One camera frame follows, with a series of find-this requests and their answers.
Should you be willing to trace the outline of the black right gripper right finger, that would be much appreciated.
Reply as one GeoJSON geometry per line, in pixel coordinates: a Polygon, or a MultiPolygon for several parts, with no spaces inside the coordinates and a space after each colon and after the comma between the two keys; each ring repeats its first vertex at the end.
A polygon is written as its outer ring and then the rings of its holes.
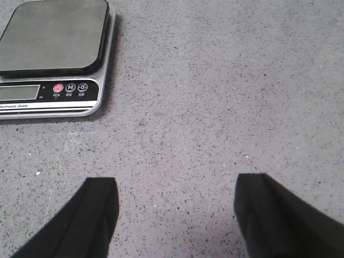
{"type": "Polygon", "coordinates": [[[267,174],[239,174],[234,212],[249,257],[343,257],[343,224],[267,174]]]}

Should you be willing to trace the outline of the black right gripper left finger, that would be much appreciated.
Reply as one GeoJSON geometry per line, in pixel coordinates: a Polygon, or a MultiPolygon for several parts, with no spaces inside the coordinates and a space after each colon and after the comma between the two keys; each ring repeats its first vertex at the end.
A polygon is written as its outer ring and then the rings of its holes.
{"type": "Polygon", "coordinates": [[[89,177],[13,257],[107,257],[118,215],[116,180],[89,177]]]}

